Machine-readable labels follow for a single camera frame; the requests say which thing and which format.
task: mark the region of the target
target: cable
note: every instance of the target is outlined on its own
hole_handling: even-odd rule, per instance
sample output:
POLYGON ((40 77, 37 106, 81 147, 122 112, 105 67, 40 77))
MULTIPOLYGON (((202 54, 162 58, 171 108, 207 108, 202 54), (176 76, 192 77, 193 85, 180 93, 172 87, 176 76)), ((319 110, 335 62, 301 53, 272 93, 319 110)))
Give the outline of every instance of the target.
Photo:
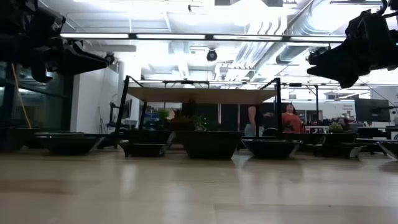
POLYGON ((395 104, 393 104, 393 102, 389 101, 386 97, 382 96, 380 93, 378 93, 376 90, 372 89, 366 82, 362 81, 360 78, 358 79, 359 81, 361 81, 363 84, 365 84, 370 90, 374 91, 377 95, 379 95, 381 98, 387 100, 390 104, 392 104, 393 106, 396 106, 395 104))
POLYGON ((398 11, 383 15, 384 18, 390 18, 390 17, 394 17, 394 16, 398 16, 398 11))
POLYGON ((29 129, 32 129, 32 126, 30 125, 29 118, 27 117, 27 114, 26 114, 26 110, 25 110, 24 102, 22 100, 21 93, 19 92, 18 79, 17 79, 17 75, 15 74, 14 64, 12 63, 11 65, 12 65, 11 66, 12 67, 12 74, 14 75, 14 79, 15 79, 15 88, 16 88, 16 90, 18 92, 19 100, 21 101, 21 106, 22 106, 22 110, 24 111, 25 120, 26 120, 26 123, 27 123, 29 129))

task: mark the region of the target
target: wooden floor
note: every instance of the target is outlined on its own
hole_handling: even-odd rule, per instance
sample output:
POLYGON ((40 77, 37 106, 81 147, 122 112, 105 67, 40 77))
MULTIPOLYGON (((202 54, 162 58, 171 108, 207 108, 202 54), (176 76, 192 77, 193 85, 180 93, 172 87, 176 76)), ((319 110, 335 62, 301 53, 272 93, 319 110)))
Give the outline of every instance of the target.
POLYGON ((0 155, 1 224, 397 224, 398 163, 0 155))

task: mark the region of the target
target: security camera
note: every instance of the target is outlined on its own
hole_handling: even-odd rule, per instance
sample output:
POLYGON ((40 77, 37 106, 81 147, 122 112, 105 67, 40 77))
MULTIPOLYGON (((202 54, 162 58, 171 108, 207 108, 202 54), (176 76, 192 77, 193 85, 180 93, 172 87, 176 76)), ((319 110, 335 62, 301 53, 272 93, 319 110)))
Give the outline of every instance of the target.
POLYGON ((215 49, 210 49, 209 52, 207 53, 207 61, 209 62, 214 62, 217 60, 217 53, 215 49))

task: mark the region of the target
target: person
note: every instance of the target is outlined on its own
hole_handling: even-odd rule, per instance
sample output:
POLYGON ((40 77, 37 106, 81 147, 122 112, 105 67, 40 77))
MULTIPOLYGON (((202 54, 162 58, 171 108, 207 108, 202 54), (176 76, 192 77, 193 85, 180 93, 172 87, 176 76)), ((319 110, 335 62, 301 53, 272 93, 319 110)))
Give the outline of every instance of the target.
POLYGON ((282 126, 284 133, 301 133, 302 122, 297 115, 296 109, 293 105, 286 106, 286 112, 282 114, 282 126))
POLYGON ((264 117, 273 116, 272 113, 262 114, 260 109, 257 109, 255 105, 249 106, 248 109, 249 123, 244 128, 244 135, 246 137, 256 137, 256 124, 261 124, 259 127, 259 135, 262 135, 264 128, 262 127, 262 122, 264 117))
POLYGON ((339 118, 337 123, 340 124, 340 126, 343 128, 343 131, 349 131, 349 122, 347 118, 339 118))

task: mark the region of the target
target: yellow cable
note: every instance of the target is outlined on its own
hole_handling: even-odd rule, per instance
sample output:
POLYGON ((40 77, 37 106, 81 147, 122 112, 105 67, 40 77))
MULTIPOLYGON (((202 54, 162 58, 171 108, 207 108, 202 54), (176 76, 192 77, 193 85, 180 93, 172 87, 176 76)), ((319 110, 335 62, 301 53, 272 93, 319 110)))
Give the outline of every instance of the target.
POLYGON ((25 110, 24 102, 22 100, 21 93, 19 92, 18 78, 17 78, 17 75, 15 74, 14 64, 11 64, 11 65, 12 65, 12 74, 14 75, 14 79, 15 79, 15 88, 17 89, 19 100, 21 101, 22 110, 24 110, 25 120, 27 122, 29 129, 32 129, 32 126, 30 125, 29 118, 27 117, 27 114, 26 114, 26 110, 25 110))

